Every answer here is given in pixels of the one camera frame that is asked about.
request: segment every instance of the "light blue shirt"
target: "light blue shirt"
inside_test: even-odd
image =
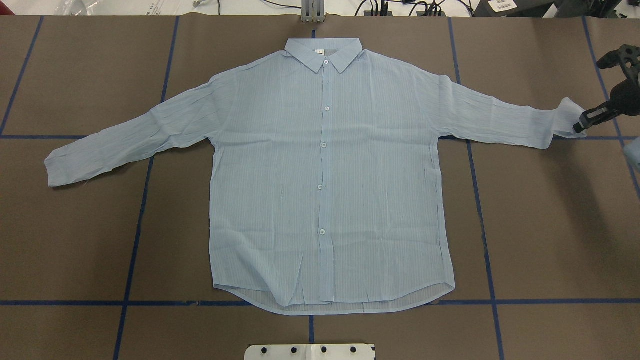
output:
[[[545,149],[584,136],[582,111],[506,104],[358,39],[290,39],[45,164],[59,186],[209,139],[214,287],[280,314],[382,313],[455,288],[438,138]]]

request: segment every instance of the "white plate with holes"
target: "white plate with holes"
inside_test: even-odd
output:
[[[368,344],[252,345],[244,360],[375,360]]]

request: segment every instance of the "white label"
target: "white label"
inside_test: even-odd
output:
[[[491,0],[489,1],[489,5],[491,5],[491,8],[497,13],[505,12],[507,10],[515,9],[518,7],[518,5],[513,2],[513,0]]]

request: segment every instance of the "shirt's right sleeve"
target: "shirt's right sleeve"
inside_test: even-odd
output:
[[[54,150],[44,161],[49,186],[91,179],[172,147],[218,138],[234,104],[236,75],[218,74],[123,124]]]
[[[573,125],[584,110],[569,98],[557,109],[517,106],[453,83],[447,76],[418,70],[416,92],[427,121],[439,136],[546,149],[554,135],[582,138]]]

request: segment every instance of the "button placket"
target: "button placket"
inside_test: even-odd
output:
[[[335,264],[333,259],[333,239],[331,237],[331,191],[326,187],[331,183],[331,135],[333,122],[333,81],[336,70],[332,66],[324,66],[321,69],[323,77],[322,89],[322,131],[320,139],[320,157],[322,163],[322,181],[318,186],[321,190],[320,212],[318,221],[318,237],[320,246],[320,300],[333,302],[335,300]]]

